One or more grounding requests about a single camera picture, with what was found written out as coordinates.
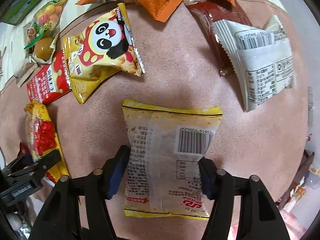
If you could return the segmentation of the green bubble gum bag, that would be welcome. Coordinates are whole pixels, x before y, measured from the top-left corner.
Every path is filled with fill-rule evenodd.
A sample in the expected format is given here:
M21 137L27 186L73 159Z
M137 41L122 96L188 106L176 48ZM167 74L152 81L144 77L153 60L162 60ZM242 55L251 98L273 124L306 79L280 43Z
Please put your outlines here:
M28 29L27 44L29 49L43 37L50 36L58 24L68 0L50 0L36 12Z

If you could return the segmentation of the white grey snack packet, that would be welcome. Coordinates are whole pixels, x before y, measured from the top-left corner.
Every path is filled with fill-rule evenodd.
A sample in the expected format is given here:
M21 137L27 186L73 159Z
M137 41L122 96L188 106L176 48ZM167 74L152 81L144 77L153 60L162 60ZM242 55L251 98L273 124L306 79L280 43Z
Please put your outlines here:
M278 16L261 29L229 20L215 22L214 29L238 77L246 112L293 87L291 45Z

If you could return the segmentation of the silver clear snack packet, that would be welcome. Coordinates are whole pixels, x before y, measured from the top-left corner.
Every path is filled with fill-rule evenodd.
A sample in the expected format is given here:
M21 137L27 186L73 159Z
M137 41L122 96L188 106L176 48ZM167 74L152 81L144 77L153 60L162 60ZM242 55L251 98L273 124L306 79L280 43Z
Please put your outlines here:
M37 67L38 64L32 55L29 55L24 59L21 68L14 73L18 88L22 87L22 85L29 79Z

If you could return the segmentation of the cat print bed blanket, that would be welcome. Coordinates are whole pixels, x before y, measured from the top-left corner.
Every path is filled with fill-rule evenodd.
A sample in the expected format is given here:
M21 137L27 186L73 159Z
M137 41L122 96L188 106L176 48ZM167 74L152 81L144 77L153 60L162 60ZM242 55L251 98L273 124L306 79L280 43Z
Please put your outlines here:
M49 105L71 176L86 176L128 143L121 106L125 99L180 109L220 106L223 118L208 152L218 167L234 176L257 174L274 200L287 190L303 155L307 121L306 68L301 42L287 13L263 0L240 0L261 28L269 15L278 14L289 35L295 67L295 85L284 89L257 109L243 112L236 75L219 77L209 44L189 10L181 4L163 24L140 6L127 5L136 46L146 73L124 72L104 82L83 105L72 93ZM23 26L6 25L6 52L1 78L1 150L7 162L15 159L25 136L24 108L29 102L24 87L17 88L12 68L24 58ZM206 221L168 218L133 218L124 215L125 181L107 202L116 234L127 239L201 239Z

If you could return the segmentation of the yellow panda snack bag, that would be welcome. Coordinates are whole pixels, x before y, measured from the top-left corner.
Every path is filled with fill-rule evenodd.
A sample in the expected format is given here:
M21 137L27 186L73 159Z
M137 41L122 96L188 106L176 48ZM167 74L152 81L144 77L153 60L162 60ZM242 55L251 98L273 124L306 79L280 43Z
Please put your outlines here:
M124 3L118 3L78 35L63 38L62 51L72 92L80 104L120 71L138 77L145 73Z

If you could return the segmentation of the braised egg clear packet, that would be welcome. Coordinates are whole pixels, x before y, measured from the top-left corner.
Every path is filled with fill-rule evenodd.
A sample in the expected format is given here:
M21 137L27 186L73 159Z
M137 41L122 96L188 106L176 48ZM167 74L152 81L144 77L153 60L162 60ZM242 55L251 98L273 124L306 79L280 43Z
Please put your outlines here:
M34 46L33 59L39 64L51 64L56 51L57 36L41 38Z

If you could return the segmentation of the red long snack packet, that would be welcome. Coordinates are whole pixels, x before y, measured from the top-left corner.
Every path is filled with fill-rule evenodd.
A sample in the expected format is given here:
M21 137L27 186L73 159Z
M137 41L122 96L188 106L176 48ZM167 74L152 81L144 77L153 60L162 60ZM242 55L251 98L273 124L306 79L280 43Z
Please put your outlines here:
M29 100L49 105L72 90L67 61L60 50L51 64L45 64L27 83Z

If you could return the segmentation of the small red snack packet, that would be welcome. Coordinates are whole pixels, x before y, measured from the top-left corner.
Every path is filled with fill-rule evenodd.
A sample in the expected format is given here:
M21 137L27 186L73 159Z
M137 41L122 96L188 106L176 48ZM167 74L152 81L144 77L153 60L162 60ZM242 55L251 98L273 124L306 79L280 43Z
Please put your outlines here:
M29 154L30 154L30 151L29 151L28 146L26 144L24 144L23 142L20 142L20 149L19 149L17 156L22 157L22 156L26 156Z

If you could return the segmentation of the yellow instant noodle packet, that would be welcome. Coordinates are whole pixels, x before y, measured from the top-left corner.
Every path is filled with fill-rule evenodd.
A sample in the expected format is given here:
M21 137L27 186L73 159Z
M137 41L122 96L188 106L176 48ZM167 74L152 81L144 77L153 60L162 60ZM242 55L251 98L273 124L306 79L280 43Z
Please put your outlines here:
M34 161L40 160L52 150L58 150L61 160L46 172L46 177L56 183L63 175L69 175L67 164L61 150L59 137L47 107L34 100L25 107L27 145Z

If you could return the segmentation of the yellow clear bread packet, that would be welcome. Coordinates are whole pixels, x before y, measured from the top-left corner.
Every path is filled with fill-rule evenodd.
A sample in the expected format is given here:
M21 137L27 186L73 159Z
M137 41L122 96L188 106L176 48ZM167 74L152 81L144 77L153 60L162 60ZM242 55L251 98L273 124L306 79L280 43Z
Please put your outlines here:
M122 110L131 146L125 215L208 220L199 160L219 127L221 108L165 108L127 99Z

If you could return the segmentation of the dark red brown packet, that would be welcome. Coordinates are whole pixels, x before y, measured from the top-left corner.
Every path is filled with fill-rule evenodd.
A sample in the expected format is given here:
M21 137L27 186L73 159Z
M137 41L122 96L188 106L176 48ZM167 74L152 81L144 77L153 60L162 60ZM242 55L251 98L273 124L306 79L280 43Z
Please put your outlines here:
M229 20L251 26L252 22L247 14L238 2L235 5L225 0L184 0L183 2L201 25L213 50L220 76L232 74L234 72L233 65L219 41L214 23L220 20Z

